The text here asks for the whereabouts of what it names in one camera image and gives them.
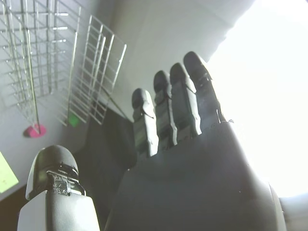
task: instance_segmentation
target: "metal wire basket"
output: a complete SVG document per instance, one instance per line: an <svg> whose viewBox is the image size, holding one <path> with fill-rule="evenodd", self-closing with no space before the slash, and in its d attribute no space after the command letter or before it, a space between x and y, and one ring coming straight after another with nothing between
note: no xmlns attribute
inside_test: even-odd
<svg viewBox="0 0 308 231"><path fill-rule="evenodd" d="M75 0L22 0L15 10L11 0L0 2L10 103L38 132L38 103L64 125L70 116L102 124L126 44Z"/></svg>

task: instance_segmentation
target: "yellow sticky note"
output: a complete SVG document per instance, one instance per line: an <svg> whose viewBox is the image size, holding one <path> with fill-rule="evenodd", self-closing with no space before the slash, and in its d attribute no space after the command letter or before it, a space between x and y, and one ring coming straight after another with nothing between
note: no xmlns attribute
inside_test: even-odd
<svg viewBox="0 0 308 231"><path fill-rule="evenodd" d="M8 162L0 152L0 193L8 190L18 183L18 179L11 170Z"/></svg>

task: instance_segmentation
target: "wire rack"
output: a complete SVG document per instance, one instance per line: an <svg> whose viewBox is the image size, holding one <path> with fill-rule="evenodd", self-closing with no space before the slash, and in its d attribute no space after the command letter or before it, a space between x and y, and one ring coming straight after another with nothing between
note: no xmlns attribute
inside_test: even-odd
<svg viewBox="0 0 308 231"><path fill-rule="evenodd" d="M38 132L38 104L64 125L70 116L101 125L126 44L75 0L0 3L1 81L9 104Z"/></svg>

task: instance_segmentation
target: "prosthetic hand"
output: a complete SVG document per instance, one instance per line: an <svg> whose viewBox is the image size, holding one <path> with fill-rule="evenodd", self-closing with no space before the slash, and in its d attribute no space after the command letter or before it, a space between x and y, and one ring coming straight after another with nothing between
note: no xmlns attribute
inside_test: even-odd
<svg viewBox="0 0 308 231"><path fill-rule="evenodd" d="M93 201L78 182L73 155L54 145L35 157L18 231L99 231Z"/></svg>
<svg viewBox="0 0 308 231"><path fill-rule="evenodd" d="M279 198L250 167L204 61L189 52L184 66L155 75L156 117L147 91L133 94L138 160L105 230L286 231Z"/></svg>

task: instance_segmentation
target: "green object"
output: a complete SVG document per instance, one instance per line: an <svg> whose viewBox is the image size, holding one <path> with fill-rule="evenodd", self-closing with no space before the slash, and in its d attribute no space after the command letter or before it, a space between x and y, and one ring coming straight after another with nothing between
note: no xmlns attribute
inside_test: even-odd
<svg viewBox="0 0 308 231"><path fill-rule="evenodd" d="M11 170L8 162L0 152L0 193L7 191L18 183L18 179Z"/></svg>
<svg viewBox="0 0 308 231"><path fill-rule="evenodd" d="M77 127L77 125L80 123L80 120L78 119L78 117L74 114L70 114L69 118L68 118L68 122L72 127Z"/></svg>

